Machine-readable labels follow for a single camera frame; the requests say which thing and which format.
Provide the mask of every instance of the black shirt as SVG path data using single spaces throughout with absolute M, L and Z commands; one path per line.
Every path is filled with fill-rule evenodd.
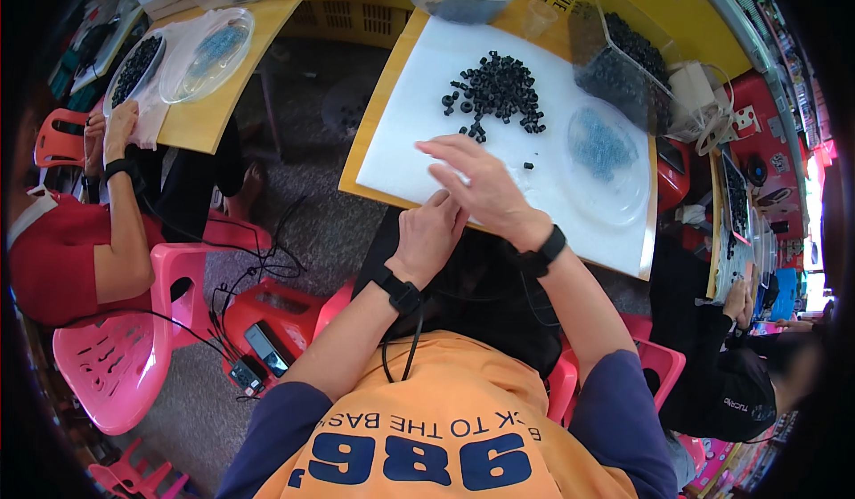
M 694 352 L 660 412 L 666 428 L 743 442 L 775 423 L 775 390 L 759 355 L 765 355 L 777 334 L 743 334 L 729 340 L 729 350 L 721 353 L 732 323 L 721 313 L 701 320 Z

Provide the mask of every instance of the navy sleeve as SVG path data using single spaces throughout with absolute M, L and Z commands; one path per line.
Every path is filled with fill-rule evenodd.
M 622 469 L 639 499 L 675 496 L 677 477 L 636 354 L 619 350 L 594 365 L 568 430 L 601 465 Z
M 252 413 L 244 444 L 234 456 L 216 499 L 251 499 L 305 445 L 332 406 L 329 397 L 302 382 L 272 388 Z

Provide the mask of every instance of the hand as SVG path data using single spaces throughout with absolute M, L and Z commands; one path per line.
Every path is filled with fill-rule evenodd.
M 754 316 L 754 299 L 751 297 L 751 288 L 745 285 L 745 307 L 736 316 L 736 326 L 740 330 L 748 330 L 751 326 L 751 319 Z
M 84 173 L 87 176 L 97 176 L 101 173 L 101 156 L 103 155 L 104 130 L 107 121 L 101 109 L 89 113 L 86 127 L 83 129 L 83 152 L 86 155 Z
M 423 290 L 451 257 L 469 214 L 448 191 L 437 191 L 425 205 L 401 212 L 398 250 L 386 262 L 401 282 Z
M 793 332 L 810 332 L 813 330 L 813 323 L 809 321 L 799 321 L 795 313 L 789 320 L 778 319 L 775 321 L 775 326 L 782 326 Z
M 745 288 L 747 285 L 745 284 L 745 280 L 737 280 L 733 282 L 733 286 L 730 288 L 730 292 L 728 293 L 728 298 L 724 301 L 724 309 L 722 313 L 730 317 L 731 319 L 736 319 L 736 317 L 745 310 Z
M 104 136 L 104 166 L 125 157 L 127 140 L 137 127 L 138 115 L 139 105 L 136 100 L 129 99 L 113 108 Z
M 532 208 L 510 179 L 505 165 L 471 138 L 445 135 L 417 142 L 415 147 L 448 163 L 431 164 L 428 170 L 464 209 L 518 251 L 540 250 L 549 239 L 549 215 Z M 468 185 L 455 170 L 469 178 Z

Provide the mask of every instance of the small plastic cup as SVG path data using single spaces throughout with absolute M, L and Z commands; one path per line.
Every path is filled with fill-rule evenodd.
M 522 33 L 525 34 L 526 39 L 536 39 L 556 20 L 558 20 L 558 13 L 554 9 L 540 0 L 531 0 L 526 19 L 522 23 Z

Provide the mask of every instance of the pink plastic chair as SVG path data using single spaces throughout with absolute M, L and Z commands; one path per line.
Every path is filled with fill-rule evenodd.
M 207 241 L 255 250 L 270 248 L 263 229 L 220 213 L 218 221 L 239 222 L 248 227 L 208 222 Z M 203 243 L 161 243 L 151 250 L 155 283 L 151 309 L 184 324 L 202 337 L 212 328 L 202 295 L 205 255 L 230 250 Z M 191 287 L 176 302 L 169 286 L 188 277 Z M 103 323 L 59 329 L 53 335 L 57 366 L 92 422 L 105 434 L 132 429 L 154 403 L 169 369 L 172 350 L 195 344 L 198 339 L 165 319 L 149 313 L 127 313 Z
M 140 460 L 135 466 L 131 465 L 131 454 L 136 450 L 142 438 L 137 438 L 122 453 L 122 458 L 118 462 L 109 466 L 101 466 L 99 464 L 91 464 L 89 472 L 101 486 L 111 491 L 112 493 L 129 499 L 124 491 L 132 494 L 140 494 L 145 499 L 175 499 L 178 493 L 184 488 L 184 485 L 190 480 L 190 476 L 183 474 L 173 483 L 172 486 L 163 495 L 157 494 L 157 486 L 163 482 L 169 472 L 172 471 L 172 464 L 166 462 L 158 467 L 151 475 L 143 478 L 143 473 L 149 463 L 144 459 Z
M 329 324 L 329 322 L 332 321 L 333 318 L 350 303 L 350 297 L 353 295 L 354 282 L 355 279 L 348 280 L 348 282 L 328 301 L 326 301 L 326 304 L 323 305 L 320 314 L 318 314 L 317 323 L 315 324 L 315 334 L 312 338 L 313 341 Z M 546 417 L 559 424 L 561 423 L 561 418 L 564 415 L 564 412 L 570 404 L 570 399 L 573 397 L 576 387 L 576 377 L 578 376 L 575 365 L 570 363 L 565 356 L 568 352 L 572 353 L 573 351 L 565 351 L 561 354 L 558 358 L 558 364 L 555 365 L 555 369 L 552 370 L 552 373 L 550 373 L 547 378 L 550 390 L 549 411 L 546 413 Z
M 566 339 L 562 336 L 562 341 L 564 343 L 564 352 L 562 352 L 562 359 L 568 360 L 572 365 L 574 365 L 577 369 L 579 367 L 579 360 L 576 358 L 573 350 L 567 344 Z M 639 358 L 641 360 L 641 368 L 642 369 L 653 369 L 657 376 L 659 376 L 659 389 L 655 394 L 653 394 L 653 403 L 656 406 L 657 412 L 662 405 L 665 403 L 665 399 L 668 398 L 668 394 L 671 392 L 671 389 L 674 387 L 674 384 L 677 382 L 677 378 L 680 377 L 680 373 L 683 371 L 683 367 L 686 365 L 686 356 L 682 353 L 679 353 L 670 348 L 663 347 L 662 345 L 653 344 L 643 339 L 635 339 L 638 344 Z M 567 398 L 566 393 L 561 393 L 561 399 L 565 400 Z M 564 412 L 562 420 L 557 421 L 562 425 L 567 425 L 570 423 L 570 419 L 573 417 L 573 409 L 575 408 L 576 398 L 570 398 L 570 404 L 567 407 L 567 411 Z
M 637 313 L 621 313 L 620 315 L 633 339 L 650 339 L 650 333 L 653 330 L 653 321 L 649 315 L 639 315 Z
M 571 359 L 572 354 L 572 350 L 561 352 L 555 369 L 546 378 L 549 382 L 549 409 L 546 411 L 546 417 L 561 426 L 570 424 L 570 421 L 565 423 L 563 419 L 576 391 L 576 382 L 579 376 Z
M 356 281 L 355 278 L 348 280 L 323 305 L 321 312 L 318 313 L 318 320 L 315 323 L 315 334 L 312 336 L 312 341 L 315 341 L 315 338 L 321 333 L 324 327 L 350 303 L 350 296 L 353 295 L 353 285 Z
M 86 125 L 89 113 L 80 113 L 68 109 L 54 109 L 48 118 L 42 122 L 36 138 L 36 148 L 33 150 L 33 161 L 40 169 L 55 167 L 61 164 L 72 164 L 82 167 L 86 162 L 83 151 L 83 136 L 71 135 L 54 128 L 56 121 L 63 121 L 79 126 Z

